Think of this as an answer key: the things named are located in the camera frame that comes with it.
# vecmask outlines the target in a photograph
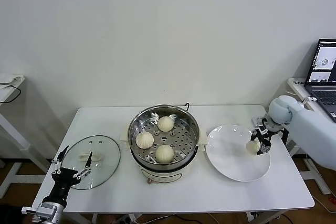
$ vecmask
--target perforated steamer tray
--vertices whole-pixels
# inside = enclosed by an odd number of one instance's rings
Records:
[[[135,155],[147,162],[157,164],[155,153],[161,145],[166,144],[174,149],[174,159],[171,163],[176,163],[193,152],[198,142],[195,132],[185,121],[177,117],[170,117],[175,120],[175,124],[174,128],[169,132],[159,130],[157,116],[149,118],[139,125],[140,128],[134,133],[131,141],[131,148]],[[145,150],[139,148],[135,141],[137,135],[144,131],[150,132],[154,136],[154,144]]]

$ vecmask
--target table leg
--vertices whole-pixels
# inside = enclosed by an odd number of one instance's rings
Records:
[[[97,217],[98,217],[98,214],[93,214],[92,216],[92,224],[96,224],[97,223]]]
[[[22,163],[14,163],[6,178],[0,185],[0,199],[2,199],[12,183],[17,184],[42,184],[44,175],[17,175]]]
[[[1,114],[0,125],[15,139],[13,143],[20,151],[46,173],[50,163]]]
[[[262,212],[258,215],[257,218],[250,221],[249,224],[266,224],[274,218],[282,215],[286,211],[287,210]]]
[[[91,221],[84,218],[80,214],[72,213],[72,212],[63,212],[63,216],[69,220],[71,220],[74,224],[91,224]]]
[[[331,191],[328,189],[328,185],[322,178],[321,174],[317,170],[314,162],[310,158],[303,159],[304,164],[308,168],[308,171],[300,172],[300,175],[303,180],[310,180],[314,179],[318,187],[320,188],[321,192],[326,194],[331,194]]]

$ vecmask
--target white wall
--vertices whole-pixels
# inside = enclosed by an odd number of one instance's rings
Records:
[[[80,106],[267,105],[335,17],[333,0],[0,0],[0,71],[27,78],[1,112],[52,156]]]

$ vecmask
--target steamed bun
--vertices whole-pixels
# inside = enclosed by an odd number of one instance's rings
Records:
[[[246,148],[248,152],[250,152],[252,155],[257,155],[257,152],[260,148],[259,140],[248,141],[246,144]]]
[[[169,116],[163,116],[159,119],[158,128],[160,131],[168,132],[171,131],[174,127],[174,120],[170,118]]]
[[[174,150],[169,145],[161,145],[156,153],[156,161],[159,163],[169,163],[174,158]]]
[[[140,149],[148,149],[154,143],[154,136],[147,132],[141,132],[136,136],[135,142]]]

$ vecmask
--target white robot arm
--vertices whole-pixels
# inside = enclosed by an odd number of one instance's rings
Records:
[[[306,110],[293,97],[282,95],[271,102],[263,124],[273,134],[284,127],[291,138],[319,165],[336,170],[336,124],[321,114]],[[263,144],[260,130],[258,134],[261,150]]]

